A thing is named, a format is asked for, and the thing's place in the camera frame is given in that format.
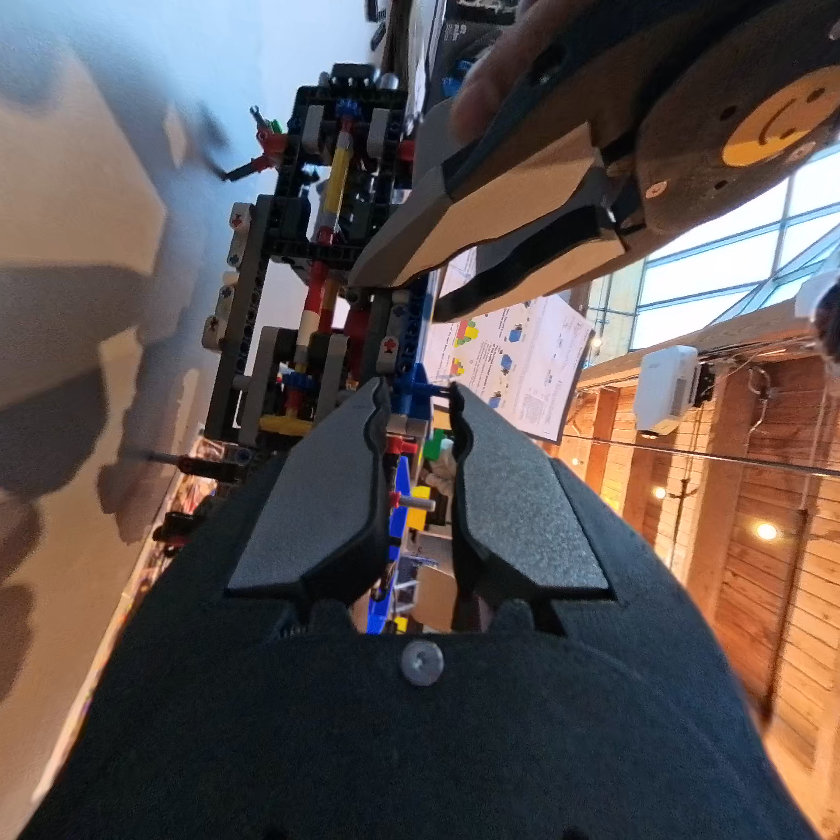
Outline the white wall-mounted box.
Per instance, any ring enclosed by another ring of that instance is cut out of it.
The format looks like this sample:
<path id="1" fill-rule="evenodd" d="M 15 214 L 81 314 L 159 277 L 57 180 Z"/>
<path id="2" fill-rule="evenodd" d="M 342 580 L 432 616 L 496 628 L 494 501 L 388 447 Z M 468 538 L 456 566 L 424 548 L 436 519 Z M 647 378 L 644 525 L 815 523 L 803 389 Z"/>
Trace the white wall-mounted box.
<path id="1" fill-rule="evenodd" d="M 811 276 L 794 296 L 794 317 L 814 322 L 819 307 L 831 289 L 838 286 L 839 269 L 826 269 Z"/>
<path id="2" fill-rule="evenodd" d="M 699 351 L 675 345 L 646 353 L 642 359 L 633 401 L 635 428 L 644 438 L 667 436 L 689 410 L 712 398 L 715 374 Z"/>

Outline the blue storage bin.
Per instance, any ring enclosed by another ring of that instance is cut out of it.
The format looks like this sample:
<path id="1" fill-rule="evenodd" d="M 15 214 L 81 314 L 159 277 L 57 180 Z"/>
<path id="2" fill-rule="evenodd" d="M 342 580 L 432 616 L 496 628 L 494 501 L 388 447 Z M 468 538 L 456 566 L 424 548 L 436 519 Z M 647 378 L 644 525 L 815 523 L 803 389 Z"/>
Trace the blue storage bin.
<path id="1" fill-rule="evenodd" d="M 385 457 L 385 466 L 389 468 L 388 475 L 393 479 L 392 493 L 409 496 L 412 488 L 410 458 L 407 455 L 388 454 Z M 384 575 L 374 584 L 370 593 L 365 627 L 365 632 L 369 635 L 382 634 L 387 621 L 391 618 L 407 514 L 408 509 L 400 504 L 392 506 L 389 510 L 388 563 Z"/>

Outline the person's left hand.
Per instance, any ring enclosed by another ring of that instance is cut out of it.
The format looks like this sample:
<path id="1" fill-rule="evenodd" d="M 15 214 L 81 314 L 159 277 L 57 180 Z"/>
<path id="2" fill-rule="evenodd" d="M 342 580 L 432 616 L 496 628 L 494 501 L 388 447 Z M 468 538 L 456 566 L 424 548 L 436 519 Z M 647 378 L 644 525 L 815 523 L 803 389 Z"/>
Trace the person's left hand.
<path id="1" fill-rule="evenodd" d="M 518 4 L 515 24 L 469 73 L 455 97 L 449 127 L 457 141 L 469 143 L 483 134 L 518 80 L 590 5 L 589 1 Z"/>

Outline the tall glass window wall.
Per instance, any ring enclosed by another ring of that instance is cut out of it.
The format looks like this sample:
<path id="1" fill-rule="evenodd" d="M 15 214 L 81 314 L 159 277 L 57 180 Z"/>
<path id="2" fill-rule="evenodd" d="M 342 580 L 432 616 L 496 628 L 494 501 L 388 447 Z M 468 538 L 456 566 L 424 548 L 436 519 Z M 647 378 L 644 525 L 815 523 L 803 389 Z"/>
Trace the tall glass window wall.
<path id="1" fill-rule="evenodd" d="M 586 366 L 793 298 L 838 246 L 838 143 L 777 186 L 592 282 Z"/>

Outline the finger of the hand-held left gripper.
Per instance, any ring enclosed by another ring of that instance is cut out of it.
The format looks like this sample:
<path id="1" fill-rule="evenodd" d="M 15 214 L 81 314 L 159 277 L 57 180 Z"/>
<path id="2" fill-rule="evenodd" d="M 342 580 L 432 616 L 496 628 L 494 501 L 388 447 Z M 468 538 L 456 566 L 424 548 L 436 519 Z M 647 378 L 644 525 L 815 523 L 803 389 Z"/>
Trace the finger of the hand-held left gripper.
<path id="1" fill-rule="evenodd" d="M 476 245 L 503 238 L 558 210 L 601 159 L 582 123 L 462 197 L 445 185 L 440 164 L 364 247 L 351 288 L 403 287 Z"/>
<path id="2" fill-rule="evenodd" d="M 463 286 L 443 295 L 435 305 L 434 322 L 468 320 L 548 296 L 625 252 L 603 206 L 582 205 L 553 214 L 506 257 L 478 269 Z"/>

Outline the toy brick car model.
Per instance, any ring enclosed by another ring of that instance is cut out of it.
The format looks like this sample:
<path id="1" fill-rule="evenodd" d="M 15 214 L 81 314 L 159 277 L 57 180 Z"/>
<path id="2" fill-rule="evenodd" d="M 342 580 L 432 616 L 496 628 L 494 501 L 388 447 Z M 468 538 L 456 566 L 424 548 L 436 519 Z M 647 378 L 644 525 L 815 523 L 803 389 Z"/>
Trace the toy brick car model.
<path id="1" fill-rule="evenodd" d="M 430 398 L 414 387 L 426 381 L 429 276 L 401 291 L 348 288 L 363 248 L 411 185 L 407 100 L 396 74 L 336 64 L 298 90 L 285 127 L 250 110 L 262 153 L 224 178 L 275 170 L 277 183 L 232 207 L 228 272 L 203 331 L 219 357 L 203 441 L 175 462 L 218 483 L 204 522 L 263 461 L 376 375 L 393 389 L 384 463 L 388 454 L 413 457 L 428 434 Z M 384 471 L 391 507 L 427 506 L 398 501 Z"/>

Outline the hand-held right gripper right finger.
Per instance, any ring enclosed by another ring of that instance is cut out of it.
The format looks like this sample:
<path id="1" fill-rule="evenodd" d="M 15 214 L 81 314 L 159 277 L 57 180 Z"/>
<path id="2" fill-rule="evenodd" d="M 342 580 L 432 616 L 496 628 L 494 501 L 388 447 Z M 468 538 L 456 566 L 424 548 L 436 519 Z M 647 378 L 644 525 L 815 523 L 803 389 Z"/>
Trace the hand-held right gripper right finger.
<path id="1" fill-rule="evenodd" d="M 462 596 L 610 601 L 612 588 L 552 459 L 470 389 L 449 389 L 453 565 Z"/>

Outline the printed instruction sheet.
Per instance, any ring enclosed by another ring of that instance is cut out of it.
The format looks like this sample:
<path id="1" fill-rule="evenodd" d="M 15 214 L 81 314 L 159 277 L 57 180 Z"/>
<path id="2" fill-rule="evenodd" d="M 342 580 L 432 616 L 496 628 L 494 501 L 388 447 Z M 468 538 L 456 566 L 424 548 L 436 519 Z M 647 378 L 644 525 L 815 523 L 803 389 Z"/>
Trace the printed instruction sheet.
<path id="1" fill-rule="evenodd" d="M 462 385 L 521 432 L 554 444 L 591 337 L 591 324 L 557 294 L 431 324 L 423 364 L 432 384 Z"/>

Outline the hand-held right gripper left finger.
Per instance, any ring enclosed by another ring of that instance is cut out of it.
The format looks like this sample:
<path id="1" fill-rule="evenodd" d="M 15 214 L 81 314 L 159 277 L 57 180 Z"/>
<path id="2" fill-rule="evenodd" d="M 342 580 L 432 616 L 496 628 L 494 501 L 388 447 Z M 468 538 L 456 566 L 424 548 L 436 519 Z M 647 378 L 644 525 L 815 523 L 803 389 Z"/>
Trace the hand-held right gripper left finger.
<path id="1" fill-rule="evenodd" d="M 366 382 L 289 453 L 227 583 L 240 597 L 354 603 L 389 561 L 386 379 Z"/>

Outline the grey desk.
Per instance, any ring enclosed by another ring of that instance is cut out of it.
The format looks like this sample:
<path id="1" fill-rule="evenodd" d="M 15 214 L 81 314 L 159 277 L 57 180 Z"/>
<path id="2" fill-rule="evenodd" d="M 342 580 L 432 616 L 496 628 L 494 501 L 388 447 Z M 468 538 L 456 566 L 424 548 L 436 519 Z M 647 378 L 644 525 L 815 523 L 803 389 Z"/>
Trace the grey desk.
<path id="1" fill-rule="evenodd" d="M 249 108 L 370 58 L 363 2 L 1 2 L 2 838 L 127 598 L 217 357 Z"/>

